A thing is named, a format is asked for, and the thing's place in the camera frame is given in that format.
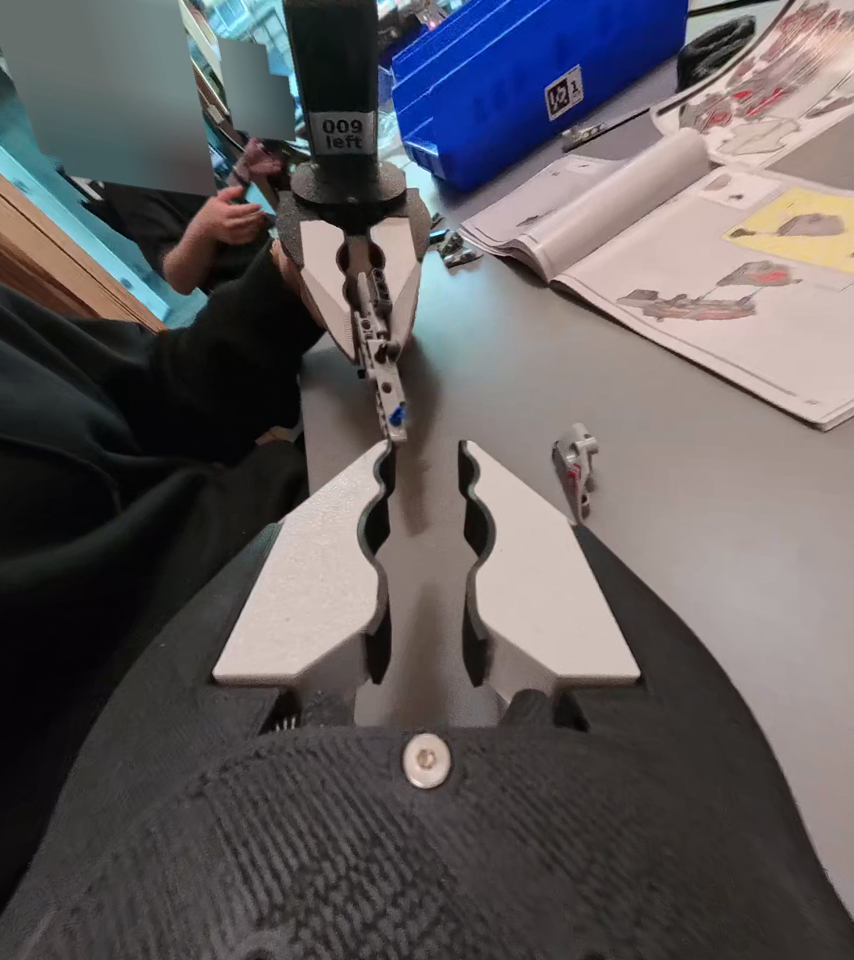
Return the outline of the person's left forearm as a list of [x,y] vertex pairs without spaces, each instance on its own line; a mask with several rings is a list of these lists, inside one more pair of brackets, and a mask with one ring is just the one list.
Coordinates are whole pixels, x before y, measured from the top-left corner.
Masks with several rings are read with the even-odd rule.
[[162,392],[150,406],[171,452],[232,463],[301,433],[300,375],[323,335],[265,247],[193,323],[157,339]]

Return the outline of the grey toy brick assembly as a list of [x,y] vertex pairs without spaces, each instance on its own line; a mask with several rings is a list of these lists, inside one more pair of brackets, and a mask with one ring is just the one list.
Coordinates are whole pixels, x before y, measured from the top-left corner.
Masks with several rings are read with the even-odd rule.
[[394,304],[383,271],[360,272],[356,292],[353,326],[358,362],[373,390],[383,436],[398,447],[408,440],[409,404],[398,368],[401,347],[390,329]]

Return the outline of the grey desk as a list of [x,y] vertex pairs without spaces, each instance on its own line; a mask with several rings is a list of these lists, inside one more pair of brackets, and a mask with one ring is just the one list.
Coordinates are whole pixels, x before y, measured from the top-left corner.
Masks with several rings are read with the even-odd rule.
[[551,447],[582,422],[600,442],[592,531],[733,680],[854,917],[854,418],[815,431],[489,256],[448,272],[428,254],[402,377],[392,656],[357,721],[496,719],[463,670],[458,442],[565,510]]

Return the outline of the printed sticker sheet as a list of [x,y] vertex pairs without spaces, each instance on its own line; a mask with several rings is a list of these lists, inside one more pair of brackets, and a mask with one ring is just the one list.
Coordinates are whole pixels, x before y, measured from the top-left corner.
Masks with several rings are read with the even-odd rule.
[[763,169],[854,115],[854,1],[788,2],[711,77],[651,111],[692,129],[712,162]]

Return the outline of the black rubber tire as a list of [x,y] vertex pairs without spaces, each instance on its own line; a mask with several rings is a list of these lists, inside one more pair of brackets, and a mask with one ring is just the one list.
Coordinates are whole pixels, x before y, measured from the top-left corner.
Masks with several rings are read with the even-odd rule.
[[676,92],[703,82],[752,42],[757,30],[754,16],[730,19],[686,43],[675,59]]

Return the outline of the open instruction booklet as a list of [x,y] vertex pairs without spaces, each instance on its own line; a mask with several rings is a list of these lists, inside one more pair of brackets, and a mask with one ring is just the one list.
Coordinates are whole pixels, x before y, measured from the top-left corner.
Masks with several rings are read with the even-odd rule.
[[854,191],[713,164],[684,130],[558,159],[460,232],[811,426],[854,416]]

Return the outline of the small grey red brick panel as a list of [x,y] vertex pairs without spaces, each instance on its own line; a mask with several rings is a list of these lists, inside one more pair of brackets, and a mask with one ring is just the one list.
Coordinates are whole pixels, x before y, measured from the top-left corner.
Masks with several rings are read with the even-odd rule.
[[554,442],[553,465],[562,487],[573,522],[588,525],[591,493],[594,489],[594,463],[599,453],[598,439],[581,422],[573,423]]

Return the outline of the person's left hand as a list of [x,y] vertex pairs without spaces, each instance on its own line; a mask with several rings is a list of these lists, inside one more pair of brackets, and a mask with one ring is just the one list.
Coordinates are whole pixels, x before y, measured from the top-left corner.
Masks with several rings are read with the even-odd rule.
[[272,241],[269,251],[270,257],[275,267],[279,271],[285,285],[289,288],[289,290],[298,295],[301,303],[311,315],[314,323],[321,330],[327,330],[323,313],[302,276],[301,268],[293,259],[289,258],[279,239],[274,239]]

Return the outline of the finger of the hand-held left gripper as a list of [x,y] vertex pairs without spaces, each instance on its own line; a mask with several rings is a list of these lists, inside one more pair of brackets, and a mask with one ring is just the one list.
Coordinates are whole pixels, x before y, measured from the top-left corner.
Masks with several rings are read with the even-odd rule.
[[355,277],[341,265],[347,238],[336,225],[323,220],[301,221],[303,255],[301,280],[318,321],[350,362],[360,361]]
[[356,235],[356,283],[379,269],[384,275],[391,312],[390,338],[404,349],[413,332],[421,289],[422,258],[414,244],[411,221],[387,218]]

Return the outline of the blue plastic bin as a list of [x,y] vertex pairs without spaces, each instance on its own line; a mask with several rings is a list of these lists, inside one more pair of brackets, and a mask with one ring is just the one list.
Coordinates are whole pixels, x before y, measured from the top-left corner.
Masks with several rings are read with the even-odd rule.
[[686,1],[473,1],[393,59],[407,156],[460,192],[496,178],[682,49]]

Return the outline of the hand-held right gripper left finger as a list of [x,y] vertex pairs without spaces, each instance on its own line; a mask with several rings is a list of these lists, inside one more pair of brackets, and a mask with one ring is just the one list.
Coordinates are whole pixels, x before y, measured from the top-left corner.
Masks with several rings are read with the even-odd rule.
[[280,523],[213,668],[225,687],[380,685],[396,450],[380,440]]

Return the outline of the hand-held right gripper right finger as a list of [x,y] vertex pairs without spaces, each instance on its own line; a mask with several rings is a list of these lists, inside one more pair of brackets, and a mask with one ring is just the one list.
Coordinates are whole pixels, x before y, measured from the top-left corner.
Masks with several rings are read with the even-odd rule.
[[572,522],[473,440],[458,443],[461,649],[475,688],[632,687],[641,671]]

